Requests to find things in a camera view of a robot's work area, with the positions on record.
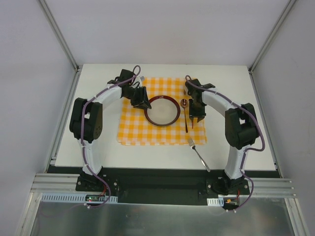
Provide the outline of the copper spoon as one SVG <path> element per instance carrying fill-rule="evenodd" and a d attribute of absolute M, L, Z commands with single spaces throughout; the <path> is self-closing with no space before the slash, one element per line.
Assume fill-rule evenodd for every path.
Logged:
<path fill-rule="evenodd" d="M 182 99 L 180 101 L 181 107 L 184 110 L 184 117 L 185 117 L 185 131 L 188 133 L 188 124 L 187 124 L 187 116 L 186 116 L 186 108 L 188 107 L 188 101 L 186 99 Z"/>

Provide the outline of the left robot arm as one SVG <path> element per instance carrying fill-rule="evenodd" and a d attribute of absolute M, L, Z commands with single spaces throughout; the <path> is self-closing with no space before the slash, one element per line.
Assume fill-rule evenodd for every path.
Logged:
<path fill-rule="evenodd" d="M 83 172 L 91 175 L 87 186 L 93 191 L 99 191 L 104 186 L 104 179 L 98 174 L 102 169 L 100 157 L 93 145 L 103 130 L 103 111 L 113 102 L 126 98 L 136 109 L 148 110 L 151 105 L 145 78 L 140 76 L 141 68 L 135 66 L 132 71 L 122 69 L 119 76 L 110 80 L 105 88 L 91 99 L 76 98 L 73 104 L 69 130 L 78 140 L 83 157 Z"/>

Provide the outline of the silver fork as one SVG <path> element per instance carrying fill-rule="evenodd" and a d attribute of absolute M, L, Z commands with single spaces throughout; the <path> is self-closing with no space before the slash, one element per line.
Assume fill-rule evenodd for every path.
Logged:
<path fill-rule="evenodd" d="M 193 139 L 192 139 L 191 137 L 188 138 L 188 144 L 189 144 L 190 148 L 195 151 L 195 153 L 196 153 L 197 156 L 199 157 L 199 159 L 200 159 L 202 165 L 204 166 L 204 168 L 206 169 L 206 171 L 207 171 L 207 172 L 210 172 L 211 170 L 210 170 L 209 166 L 207 165 L 207 163 L 205 162 L 205 160 L 201 157 L 201 155 L 200 155 L 199 152 L 197 151 L 196 146 L 195 146 L 195 143 L 194 143 L 194 141 L 193 141 Z"/>

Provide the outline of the red rimmed ceramic plate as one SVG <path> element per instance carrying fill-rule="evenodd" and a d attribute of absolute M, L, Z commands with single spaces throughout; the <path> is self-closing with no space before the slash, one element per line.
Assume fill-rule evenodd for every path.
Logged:
<path fill-rule="evenodd" d="M 145 118 L 149 123 L 159 127 L 174 124 L 181 113 L 179 103 L 172 97 L 157 95 L 149 100 L 151 109 L 144 111 Z"/>

